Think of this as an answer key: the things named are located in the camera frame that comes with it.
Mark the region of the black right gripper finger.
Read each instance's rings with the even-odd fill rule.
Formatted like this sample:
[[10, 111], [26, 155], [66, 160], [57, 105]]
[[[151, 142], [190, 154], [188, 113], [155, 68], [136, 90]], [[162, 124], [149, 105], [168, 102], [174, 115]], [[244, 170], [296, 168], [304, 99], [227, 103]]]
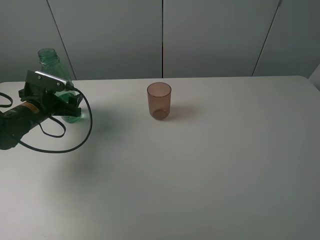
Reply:
[[60, 96], [53, 96], [54, 105], [51, 110], [53, 116], [61, 117], [80, 117], [82, 109], [79, 107], [82, 96], [80, 94], [74, 95], [72, 93], [65, 93]]

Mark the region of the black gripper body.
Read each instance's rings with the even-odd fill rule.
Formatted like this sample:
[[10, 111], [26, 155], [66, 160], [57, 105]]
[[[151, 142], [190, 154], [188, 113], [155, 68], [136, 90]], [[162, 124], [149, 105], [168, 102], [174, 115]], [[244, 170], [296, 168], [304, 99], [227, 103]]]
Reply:
[[18, 96], [22, 102], [31, 102], [40, 106], [47, 113], [52, 112], [56, 91], [46, 90], [25, 81], [24, 88], [18, 91]]

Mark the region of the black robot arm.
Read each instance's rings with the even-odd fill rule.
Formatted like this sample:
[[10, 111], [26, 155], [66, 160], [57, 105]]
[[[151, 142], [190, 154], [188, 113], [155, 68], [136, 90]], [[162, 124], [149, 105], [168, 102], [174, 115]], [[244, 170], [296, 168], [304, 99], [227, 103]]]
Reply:
[[20, 144], [41, 153], [67, 153], [68, 150], [44, 150], [22, 142], [22, 137], [30, 130], [49, 119], [59, 124], [66, 132], [65, 125], [54, 116], [79, 117], [79, 107], [84, 96], [79, 93], [64, 101], [55, 95], [63, 90], [77, 90], [63, 80], [26, 80], [24, 89], [19, 91], [21, 104], [0, 113], [0, 149], [9, 150]]

